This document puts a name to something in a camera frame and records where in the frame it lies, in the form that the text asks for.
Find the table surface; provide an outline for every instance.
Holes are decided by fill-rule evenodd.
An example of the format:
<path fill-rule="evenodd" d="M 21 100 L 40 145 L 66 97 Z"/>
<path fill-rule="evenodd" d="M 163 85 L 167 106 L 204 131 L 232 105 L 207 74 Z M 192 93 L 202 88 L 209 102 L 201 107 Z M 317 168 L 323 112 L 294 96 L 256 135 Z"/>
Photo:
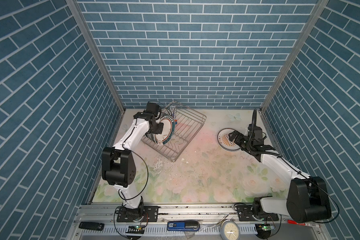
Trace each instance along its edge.
<path fill-rule="evenodd" d="M 120 125 L 117 142 L 132 124 L 133 115 L 142 109 L 127 109 Z M 144 202 L 252 202 L 254 197 L 286 197 L 287 185 L 268 167 L 244 151 L 228 152 L 217 143 L 217 133 L 233 128 L 245 134 L 252 110 L 198 110 L 206 122 L 197 135 L 172 162 L 150 146 L 139 142 L 134 150 L 149 167 L 149 180 L 142 193 Z M 265 127 L 258 114 L 257 126 Z M 271 145 L 269 138 L 265 144 Z M 147 170 L 134 156 L 139 192 L 147 180 Z M 100 180 L 93 202 L 121 202 L 116 189 Z"/>

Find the green led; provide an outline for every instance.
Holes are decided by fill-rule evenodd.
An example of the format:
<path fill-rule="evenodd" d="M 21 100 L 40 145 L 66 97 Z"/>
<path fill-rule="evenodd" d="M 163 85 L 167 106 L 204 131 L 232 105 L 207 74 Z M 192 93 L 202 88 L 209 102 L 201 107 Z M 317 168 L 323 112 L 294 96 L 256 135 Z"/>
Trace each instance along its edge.
<path fill-rule="evenodd" d="M 261 227 L 263 230 L 271 230 L 271 226 L 262 226 Z"/>

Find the plate in dish rack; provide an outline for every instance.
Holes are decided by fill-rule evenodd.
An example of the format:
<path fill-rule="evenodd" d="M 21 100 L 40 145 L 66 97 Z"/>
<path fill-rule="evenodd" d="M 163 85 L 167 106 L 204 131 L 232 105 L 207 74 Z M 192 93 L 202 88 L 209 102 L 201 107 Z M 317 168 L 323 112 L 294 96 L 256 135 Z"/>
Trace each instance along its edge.
<path fill-rule="evenodd" d="M 220 147 L 226 151 L 235 152 L 240 150 L 240 146 L 229 140 L 229 135 L 231 132 L 235 131 L 232 128 L 224 128 L 217 134 L 217 142 Z"/>

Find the enclosure wall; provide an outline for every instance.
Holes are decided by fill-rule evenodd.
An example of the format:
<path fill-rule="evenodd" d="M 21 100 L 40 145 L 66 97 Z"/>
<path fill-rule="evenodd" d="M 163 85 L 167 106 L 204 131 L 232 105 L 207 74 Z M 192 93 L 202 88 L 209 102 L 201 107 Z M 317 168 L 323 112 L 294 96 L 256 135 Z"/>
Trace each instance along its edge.
<path fill-rule="evenodd" d="M 64 0 L 0 0 L 0 240 L 67 236 L 119 115 Z"/>
<path fill-rule="evenodd" d="M 326 179 L 331 237 L 360 239 L 360 0 L 329 1 L 265 114 L 285 157 Z"/>
<path fill-rule="evenodd" d="M 317 0 L 80 0 L 127 107 L 259 108 Z"/>

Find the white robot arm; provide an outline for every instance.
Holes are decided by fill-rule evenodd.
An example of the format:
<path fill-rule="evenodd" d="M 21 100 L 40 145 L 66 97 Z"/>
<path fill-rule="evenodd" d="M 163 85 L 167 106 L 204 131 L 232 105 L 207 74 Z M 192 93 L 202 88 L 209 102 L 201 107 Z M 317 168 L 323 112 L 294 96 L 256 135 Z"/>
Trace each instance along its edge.
<path fill-rule="evenodd" d="M 125 200 L 123 207 L 132 219 L 140 219 L 144 213 L 143 198 L 133 182 L 136 166 L 132 152 L 145 133 L 162 133 L 163 123 L 158 122 L 160 115 L 159 105 L 147 103 L 143 112 L 134 115 L 131 127 L 120 141 L 112 147 L 105 147 L 102 152 L 102 178 L 117 189 Z"/>
<path fill-rule="evenodd" d="M 289 185 L 287 198 L 272 196 L 254 198 L 254 216 L 276 213 L 290 216 L 297 223 L 328 219 L 331 217 L 329 195 L 324 180 L 302 172 L 280 156 L 270 145 L 264 145 L 263 131 L 256 126 L 257 112 L 254 110 L 248 136 L 234 131 L 230 141 L 272 169 Z"/>

